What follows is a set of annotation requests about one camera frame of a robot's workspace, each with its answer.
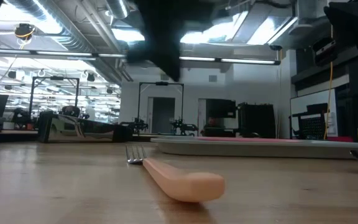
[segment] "door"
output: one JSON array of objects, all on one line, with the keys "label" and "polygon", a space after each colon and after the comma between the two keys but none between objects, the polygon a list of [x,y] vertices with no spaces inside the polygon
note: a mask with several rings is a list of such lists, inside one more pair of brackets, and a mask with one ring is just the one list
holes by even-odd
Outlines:
[{"label": "door", "polygon": [[175,99],[154,97],[152,117],[152,133],[170,134],[170,122],[175,117]]}]

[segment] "white tray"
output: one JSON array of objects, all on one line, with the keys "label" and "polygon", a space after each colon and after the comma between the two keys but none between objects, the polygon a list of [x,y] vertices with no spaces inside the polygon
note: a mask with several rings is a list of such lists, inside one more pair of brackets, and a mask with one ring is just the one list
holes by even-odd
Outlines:
[{"label": "white tray", "polygon": [[168,154],[191,156],[247,156],[247,157],[298,157],[322,159],[352,159],[350,150],[358,150],[358,143],[309,141],[207,141],[193,137],[160,137],[151,139]]}]

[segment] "whiteboard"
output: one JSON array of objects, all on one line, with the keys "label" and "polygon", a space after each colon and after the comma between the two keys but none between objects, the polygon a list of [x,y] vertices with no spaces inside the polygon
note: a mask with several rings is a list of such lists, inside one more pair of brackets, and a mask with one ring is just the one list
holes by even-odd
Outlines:
[{"label": "whiteboard", "polygon": [[[299,130],[298,118],[292,118],[293,114],[307,112],[307,106],[318,104],[318,103],[328,103],[329,90],[320,91],[317,93],[312,93],[305,96],[300,96],[297,98],[291,99],[291,121],[292,121],[292,130]],[[336,119],[336,102],[335,102],[335,89],[331,90],[331,102],[329,106],[330,114],[328,116],[328,125],[327,136],[337,137],[337,119]]]}]

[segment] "plastic handle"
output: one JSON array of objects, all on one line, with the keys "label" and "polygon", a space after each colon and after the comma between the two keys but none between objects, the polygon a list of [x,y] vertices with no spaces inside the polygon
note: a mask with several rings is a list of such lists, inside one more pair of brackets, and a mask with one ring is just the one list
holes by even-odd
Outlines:
[{"label": "plastic handle", "polygon": [[207,172],[186,173],[154,159],[144,159],[143,166],[160,188],[181,202],[205,202],[224,193],[222,176]]}]

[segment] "table surface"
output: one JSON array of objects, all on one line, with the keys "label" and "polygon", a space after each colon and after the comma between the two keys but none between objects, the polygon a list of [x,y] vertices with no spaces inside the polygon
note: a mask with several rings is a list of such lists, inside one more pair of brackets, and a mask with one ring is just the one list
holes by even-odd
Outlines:
[{"label": "table surface", "polygon": [[125,144],[0,144],[0,223],[357,223],[358,162],[328,159],[153,157],[222,175],[207,203],[168,198]]}]

